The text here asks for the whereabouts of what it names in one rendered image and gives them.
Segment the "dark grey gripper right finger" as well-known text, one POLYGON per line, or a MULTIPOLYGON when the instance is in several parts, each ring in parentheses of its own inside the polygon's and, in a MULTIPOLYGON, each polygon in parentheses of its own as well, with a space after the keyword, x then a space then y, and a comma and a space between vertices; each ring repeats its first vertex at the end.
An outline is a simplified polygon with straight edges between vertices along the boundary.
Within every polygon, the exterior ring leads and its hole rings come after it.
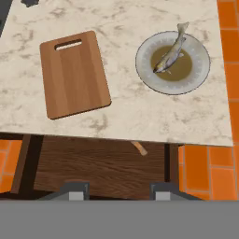
POLYGON ((153 201, 200 201, 200 198, 180 191, 170 182, 157 182, 149 185, 149 199, 153 201))

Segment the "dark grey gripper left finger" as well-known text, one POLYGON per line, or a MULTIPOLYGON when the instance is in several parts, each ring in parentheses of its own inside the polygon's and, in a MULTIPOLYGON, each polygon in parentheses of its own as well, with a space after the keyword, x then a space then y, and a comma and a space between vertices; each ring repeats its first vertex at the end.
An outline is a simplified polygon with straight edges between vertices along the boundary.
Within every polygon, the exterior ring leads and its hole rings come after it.
POLYGON ((56 192, 41 198, 42 201, 87 201, 90 199, 89 182, 67 182, 56 192))

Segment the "dark wooden drawer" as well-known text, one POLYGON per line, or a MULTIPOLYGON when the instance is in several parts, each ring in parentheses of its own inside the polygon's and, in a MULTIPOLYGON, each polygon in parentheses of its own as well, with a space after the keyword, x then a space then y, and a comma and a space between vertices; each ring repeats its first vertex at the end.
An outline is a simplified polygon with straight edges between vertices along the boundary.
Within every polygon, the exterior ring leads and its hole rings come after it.
POLYGON ((130 141, 27 134, 10 191, 34 199, 76 181, 90 184, 93 199, 147 200, 151 183, 177 185, 177 145, 141 146, 146 155, 130 141))

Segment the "wooden cutting board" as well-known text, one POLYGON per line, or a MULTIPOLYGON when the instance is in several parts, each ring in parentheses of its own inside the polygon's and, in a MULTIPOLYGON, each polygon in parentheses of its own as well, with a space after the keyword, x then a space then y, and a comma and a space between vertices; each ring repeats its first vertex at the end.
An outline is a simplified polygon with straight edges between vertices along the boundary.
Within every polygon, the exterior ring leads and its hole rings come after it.
POLYGON ((111 104, 94 31, 43 42, 40 57, 49 119, 111 104))

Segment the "white plate with brown centre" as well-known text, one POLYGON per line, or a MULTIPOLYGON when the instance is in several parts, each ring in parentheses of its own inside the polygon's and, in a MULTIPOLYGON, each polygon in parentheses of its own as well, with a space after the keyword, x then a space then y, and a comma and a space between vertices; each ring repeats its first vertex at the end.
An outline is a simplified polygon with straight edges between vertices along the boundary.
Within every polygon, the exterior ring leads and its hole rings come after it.
POLYGON ((146 39, 135 55, 135 68, 140 79, 152 90, 168 95, 194 91, 205 82, 211 67, 205 46, 194 36, 184 34, 183 56, 169 68, 170 73, 155 74, 153 67, 175 43, 177 35, 177 31, 157 33, 146 39))

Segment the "grey fish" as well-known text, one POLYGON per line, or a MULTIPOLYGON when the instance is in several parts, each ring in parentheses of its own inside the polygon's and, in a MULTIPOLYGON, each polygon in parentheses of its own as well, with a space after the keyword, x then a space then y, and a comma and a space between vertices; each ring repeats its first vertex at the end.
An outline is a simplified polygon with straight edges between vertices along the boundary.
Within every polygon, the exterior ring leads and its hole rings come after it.
POLYGON ((162 58, 157 62, 155 65, 153 72, 154 73, 163 73, 168 72, 169 68, 176 62, 178 57, 181 57, 182 54, 180 53, 182 49, 183 43, 186 41, 186 37, 184 36, 188 26, 189 22, 179 23, 177 25, 178 30, 178 36, 174 43, 174 45, 169 49, 168 52, 166 52, 162 58))

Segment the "black object on worktop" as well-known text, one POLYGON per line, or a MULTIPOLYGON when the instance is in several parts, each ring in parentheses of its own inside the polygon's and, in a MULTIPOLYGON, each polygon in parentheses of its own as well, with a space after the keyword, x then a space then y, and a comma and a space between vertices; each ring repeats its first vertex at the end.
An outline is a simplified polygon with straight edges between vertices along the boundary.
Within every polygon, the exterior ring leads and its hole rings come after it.
POLYGON ((25 4, 26 7, 32 7, 32 6, 38 5, 39 0, 21 0, 21 2, 25 4))

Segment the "wooden-handled knife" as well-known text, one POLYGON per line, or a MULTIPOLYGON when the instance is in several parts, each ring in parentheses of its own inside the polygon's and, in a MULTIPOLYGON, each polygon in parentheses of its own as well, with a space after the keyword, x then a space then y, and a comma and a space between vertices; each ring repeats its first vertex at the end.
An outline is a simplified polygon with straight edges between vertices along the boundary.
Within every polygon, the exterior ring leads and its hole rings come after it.
POLYGON ((145 150, 145 148, 139 142, 132 141, 131 143, 137 148, 137 150, 140 152, 140 154, 142 156, 146 156, 148 154, 148 152, 145 150))

